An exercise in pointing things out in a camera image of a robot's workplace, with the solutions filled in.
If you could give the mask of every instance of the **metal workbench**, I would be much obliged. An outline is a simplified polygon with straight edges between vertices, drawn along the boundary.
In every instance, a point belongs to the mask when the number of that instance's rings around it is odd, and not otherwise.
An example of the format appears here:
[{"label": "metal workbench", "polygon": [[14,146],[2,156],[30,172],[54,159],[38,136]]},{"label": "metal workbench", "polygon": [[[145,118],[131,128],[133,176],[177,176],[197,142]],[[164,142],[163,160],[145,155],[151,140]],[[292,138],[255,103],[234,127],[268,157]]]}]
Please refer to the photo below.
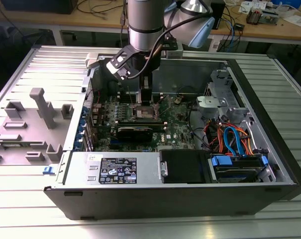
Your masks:
[{"label": "metal workbench", "polygon": [[[86,75],[87,53],[101,48],[42,46],[32,49],[0,93],[0,125],[9,100],[35,107],[32,87],[41,86],[53,106],[74,104]],[[114,54],[116,49],[103,48]],[[184,52],[220,58],[225,53]],[[301,166],[301,88],[266,55],[226,54],[237,61]],[[43,193],[54,176],[44,166],[0,165],[0,238],[293,238],[301,237],[301,195],[271,204],[254,216],[71,221]]]}]

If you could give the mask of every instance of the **desk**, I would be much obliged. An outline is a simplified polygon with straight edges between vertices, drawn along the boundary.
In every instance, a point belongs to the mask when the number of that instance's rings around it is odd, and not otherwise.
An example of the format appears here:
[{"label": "desk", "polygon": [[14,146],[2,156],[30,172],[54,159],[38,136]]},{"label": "desk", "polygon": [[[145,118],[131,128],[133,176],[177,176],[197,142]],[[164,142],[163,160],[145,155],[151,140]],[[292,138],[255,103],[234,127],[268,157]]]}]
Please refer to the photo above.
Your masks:
[{"label": "desk", "polygon": [[[277,25],[247,24],[246,23],[247,15],[243,13],[242,14],[238,13],[239,6],[228,7],[228,8],[230,10],[231,16],[235,19],[235,22],[245,25],[243,34],[241,36],[242,41],[301,45],[300,26],[296,26],[281,18],[279,19]],[[222,21],[220,23],[218,30],[211,31],[211,34],[215,34],[215,35],[213,36],[209,51],[216,51],[220,40],[225,39],[229,33],[230,32],[226,26],[226,22]]]},{"label": "desk", "polygon": [[[100,4],[101,0],[91,0],[92,5]],[[105,10],[114,6],[121,5],[121,0],[112,2],[107,6],[100,6],[98,9]],[[40,12],[18,12],[6,11],[1,5],[6,16],[13,21],[17,27],[49,29],[52,30],[56,45],[64,45],[62,30],[71,31],[91,31],[91,32],[120,32],[119,19],[122,9],[116,8],[107,12],[107,20],[74,10],[70,15]],[[81,6],[82,10],[89,11],[88,4]],[[301,27],[293,25],[282,19],[278,25],[249,25],[246,23],[245,14],[235,14],[239,7],[230,7],[231,15],[236,18],[236,22],[244,24],[245,28],[241,40],[283,43],[283,44],[300,44],[301,45]],[[0,13],[0,26],[11,26],[11,24]],[[212,39],[209,51],[216,51],[220,41],[225,39],[229,30],[222,21],[218,30],[212,30],[209,38]]]},{"label": "desk", "polygon": [[[103,4],[101,0],[91,0],[92,5]],[[96,10],[106,10],[122,4],[122,0],[117,0],[107,6],[100,6]],[[91,32],[113,32],[120,33],[120,15],[122,8],[116,8],[107,12],[107,20],[92,14],[83,13],[75,9],[72,14],[56,14],[44,12],[21,12],[7,11],[0,5],[5,15],[14,23],[16,27],[49,29],[54,34],[56,45],[64,45],[62,30],[71,31],[91,31]],[[88,4],[80,6],[84,11],[90,11]],[[0,12],[0,26],[12,26]]]}]

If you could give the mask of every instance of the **motherboard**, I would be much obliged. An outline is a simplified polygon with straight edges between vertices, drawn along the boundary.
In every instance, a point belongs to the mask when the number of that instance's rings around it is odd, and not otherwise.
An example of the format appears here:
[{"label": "motherboard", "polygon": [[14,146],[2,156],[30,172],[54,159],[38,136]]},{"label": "motherboard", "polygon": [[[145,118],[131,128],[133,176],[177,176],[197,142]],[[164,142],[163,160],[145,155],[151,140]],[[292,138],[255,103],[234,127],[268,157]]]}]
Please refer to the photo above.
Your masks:
[{"label": "motherboard", "polygon": [[[95,151],[157,152],[194,149],[187,123],[189,102],[182,96],[153,96],[149,106],[136,104],[135,95],[108,97],[93,108]],[[137,130],[138,138],[131,140]]]}]

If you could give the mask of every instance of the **circuit board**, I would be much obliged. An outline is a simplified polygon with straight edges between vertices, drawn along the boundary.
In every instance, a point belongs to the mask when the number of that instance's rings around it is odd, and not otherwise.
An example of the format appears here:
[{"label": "circuit board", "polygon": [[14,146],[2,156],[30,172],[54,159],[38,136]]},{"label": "circuit board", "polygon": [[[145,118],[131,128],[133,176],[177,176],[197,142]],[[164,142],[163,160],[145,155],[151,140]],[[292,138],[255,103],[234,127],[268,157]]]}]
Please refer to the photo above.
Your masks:
[{"label": "circuit board", "polygon": [[187,102],[178,102],[176,96],[166,96],[158,107],[158,117],[165,123],[164,131],[154,131],[151,142],[130,142],[113,145],[116,141],[113,131],[118,120],[122,122],[132,119],[132,110],[136,104],[120,103],[115,97],[109,97],[100,105],[95,151],[122,152],[157,152],[160,149],[194,149],[195,143],[187,124]]}]

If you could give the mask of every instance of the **warning label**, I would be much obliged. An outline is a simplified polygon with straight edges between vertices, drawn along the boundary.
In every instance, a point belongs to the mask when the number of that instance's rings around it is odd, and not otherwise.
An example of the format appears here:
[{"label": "warning label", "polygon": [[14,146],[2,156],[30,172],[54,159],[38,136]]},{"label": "warning label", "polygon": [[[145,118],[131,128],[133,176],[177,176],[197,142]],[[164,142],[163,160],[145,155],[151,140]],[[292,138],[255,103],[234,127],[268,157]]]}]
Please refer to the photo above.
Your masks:
[{"label": "warning label", "polygon": [[101,184],[137,183],[137,159],[102,158],[99,182]]}]

